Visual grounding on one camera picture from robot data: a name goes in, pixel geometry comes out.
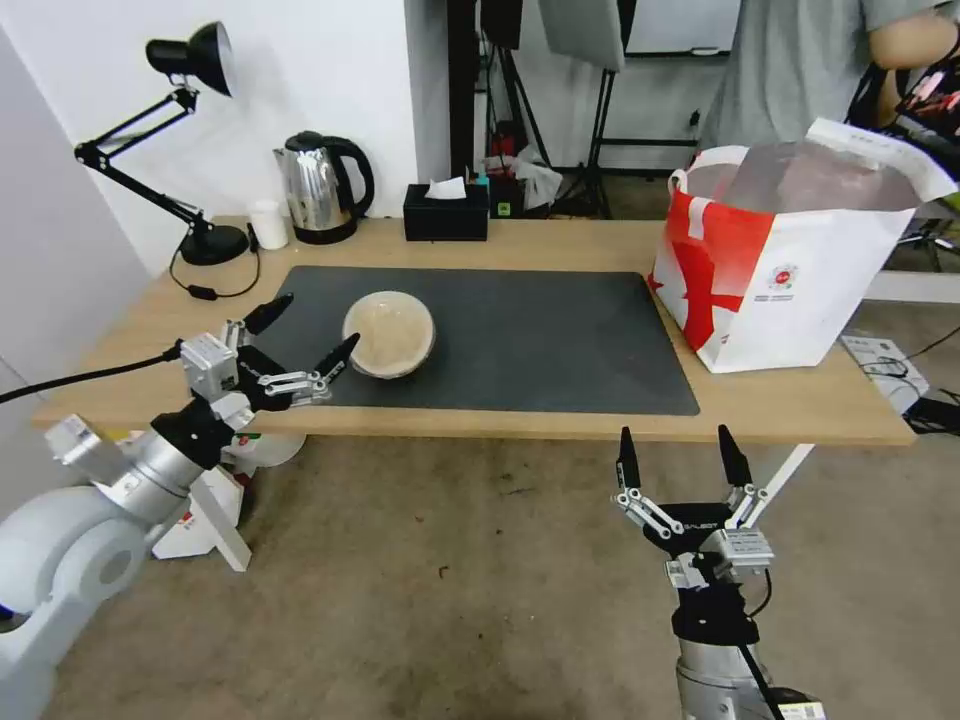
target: black desk mat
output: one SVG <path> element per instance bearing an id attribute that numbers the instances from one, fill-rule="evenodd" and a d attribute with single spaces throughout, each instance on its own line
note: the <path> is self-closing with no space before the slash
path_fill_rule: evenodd
<path id="1" fill-rule="evenodd" d="M 293 304 L 256 345 L 288 370 L 312 369 L 343 318 L 378 290 L 430 309 L 436 343 L 412 375 L 347 371 L 333 404 L 521 412 L 700 412 L 643 278 L 635 273 L 298 266 Z"/>

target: electric kettle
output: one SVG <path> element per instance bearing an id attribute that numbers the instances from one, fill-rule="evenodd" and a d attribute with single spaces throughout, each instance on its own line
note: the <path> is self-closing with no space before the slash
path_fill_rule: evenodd
<path id="1" fill-rule="evenodd" d="M 280 165 L 293 232 L 311 245 L 346 240 L 373 202 L 373 171 L 357 145 L 346 138 L 304 130 L 273 154 Z M 353 158 L 363 176 L 363 198 L 354 200 L 343 158 Z"/>

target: robotic arm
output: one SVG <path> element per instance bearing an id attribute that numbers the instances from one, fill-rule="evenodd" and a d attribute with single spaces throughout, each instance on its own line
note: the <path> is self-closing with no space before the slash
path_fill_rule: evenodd
<path id="1" fill-rule="evenodd" d="M 757 659 L 760 632 L 747 613 L 741 582 L 769 573 L 774 554 L 754 525 L 769 493 L 758 490 L 747 458 L 721 425 L 720 456 L 732 486 L 725 502 L 657 505 L 640 492 L 630 429 L 620 436 L 619 492 L 613 497 L 644 537 L 666 552 L 677 591 L 673 633 L 680 643 L 677 685 L 684 720 L 826 720 L 823 705 L 790 688 L 771 687 Z"/>
<path id="2" fill-rule="evenodd" d="M 284 368 L 250 345 L 293 301 L 284 295 L 219 337 L 184 341 L 191 400 L 118 447 L 72 415 L 47 432 L 58 460 L 91 485 L 40 495 L 0 525 L 0 604 L 26 622 L 0 634 L 3 717 L 39 718 L 56 666 L 100 604 L 131 585 L 150 548 L 189 506 L 193 483 L 220 461 L 235 432 L 261 410 L 317 405 L 347 366 L 353 335 L 310 372 Z"/>

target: desk lamp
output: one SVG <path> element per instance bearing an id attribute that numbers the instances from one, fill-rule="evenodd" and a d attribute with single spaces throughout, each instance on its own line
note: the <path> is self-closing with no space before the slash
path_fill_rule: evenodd
<path id="1" fill-rule="evenodd" d="M 188 84 L 187 79 L 190 76 L 195 76 L 204 85 L 221 95 L 228 97 L 231 95 L 231 86 L 233 90 L 236 87 L 232 74 L 232 54 L 227 31 L 222 23 L 209 23 L 197 30 L 186 42 L 151 40 L 147 43 L 146 52 L 147 62 L 154 70 L 167 76 L 174 86 L 173 92 L 103 135 L 80 143 L 74 148 L 74 155 L 88 168 L 106 175 L 187 223 L 187 234 L 178 248 L 184 261 L 191 265 L 218 265 L 227 262 L 241 255 L 248 247 L 247 236 L 242 230 L 214 225 L 203 217 L 201 209 L 147 187 L 142 182 L 117 170 L 112 164 L 113 158 L 117 155 L 193 114 L 199 91 Z M 133 135 L 119 135 L 134 123 L 171 104 L 180 107 L 178 114 L 163 120 L 149 130 Z"/>

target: gray t-shirt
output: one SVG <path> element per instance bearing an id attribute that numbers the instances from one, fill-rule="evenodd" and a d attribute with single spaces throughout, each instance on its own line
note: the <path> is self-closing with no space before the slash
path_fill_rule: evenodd
<path id="1" fill-rule="evenodd" d="M 843 120 L 870 64 L 867 33 L 937 0 L 742 0 L 700 147 L 799 140 Z"/>

